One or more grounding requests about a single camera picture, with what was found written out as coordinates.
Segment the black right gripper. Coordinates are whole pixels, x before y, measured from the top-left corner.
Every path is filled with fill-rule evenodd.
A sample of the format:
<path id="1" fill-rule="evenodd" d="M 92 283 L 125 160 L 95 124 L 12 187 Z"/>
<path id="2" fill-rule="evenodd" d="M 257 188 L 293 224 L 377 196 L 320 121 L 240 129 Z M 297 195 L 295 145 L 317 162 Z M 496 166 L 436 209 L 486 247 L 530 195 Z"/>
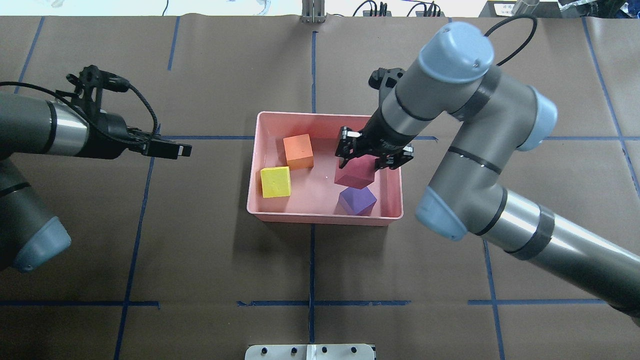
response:
<path id="1" fill-rule="evenodd" d="M 414 159 L 414 146 L 409 137 L 394 130 L 383 116 L 371 116 L 361 131 L 342 126 L 338 133 L 338 168 L 343 169 L 350 160 L 371 155 L 377 157 L 375 171 L 396 170 Z"/>

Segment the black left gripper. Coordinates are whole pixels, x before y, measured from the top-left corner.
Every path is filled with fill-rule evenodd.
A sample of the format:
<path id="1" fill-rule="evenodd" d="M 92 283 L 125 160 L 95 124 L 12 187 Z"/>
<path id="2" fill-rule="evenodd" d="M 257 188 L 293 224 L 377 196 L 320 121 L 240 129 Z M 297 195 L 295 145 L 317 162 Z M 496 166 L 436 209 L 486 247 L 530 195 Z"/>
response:
<path id="1" fill-rule="evenodd" d="M 124 119 L 112 112 L 100 111 L 94 119 L 99 131 L 89 129 L 85 146 L 82 148 L 83 158 L 114 160 L 128 148 L 145 157 L 177 160 L 179 157 L 190 157 L 192 145 L 163 139 L 158 134 L 128 127 Z M 138 141 L 136 145 L 126 142 Z"/>

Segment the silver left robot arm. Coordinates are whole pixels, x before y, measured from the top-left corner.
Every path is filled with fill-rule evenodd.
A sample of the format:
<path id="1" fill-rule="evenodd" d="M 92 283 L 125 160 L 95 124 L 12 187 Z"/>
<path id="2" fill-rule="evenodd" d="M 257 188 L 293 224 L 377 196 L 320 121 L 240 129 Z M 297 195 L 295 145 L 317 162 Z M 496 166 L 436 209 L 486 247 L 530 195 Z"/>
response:
<path id="1" fill-rule="evenodd" d="M 115 187 L 130 171 L 116 162 L 128 152 L 176 160 L 192 146 L 128 125 L 84 93 L 46 100 L 2 92 L 1 268 L 29 273 L 71 246 L 60 211 L 70 212 L 77 196 L 53 191 L 79 191 L 101 205 L 125 198 Z"/>

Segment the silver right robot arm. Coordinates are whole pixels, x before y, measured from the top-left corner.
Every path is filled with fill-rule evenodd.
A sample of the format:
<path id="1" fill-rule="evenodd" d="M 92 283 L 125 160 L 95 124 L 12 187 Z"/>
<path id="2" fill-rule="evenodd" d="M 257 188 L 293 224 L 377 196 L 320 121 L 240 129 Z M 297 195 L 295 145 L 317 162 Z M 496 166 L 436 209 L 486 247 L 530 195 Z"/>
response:
<path id="1" fill-rule="evenodd" d="M 340 128 L 342 169 L 365 156 L 375 170 L 414 157 L 412 141 L 446 113 L 461 122 L 425 188 L 416 218 L 454 241 L 474 234 L 604 301 L 639 323 L 639 256 L 499 184 L 516 151 L 534 150 L 558 109 L 537 89 L 494 64 L 489 36 L 467 22 L 441 27 L 407 70 L 380 68 L 369 86 L 378 107 L 361 130 Z"/>

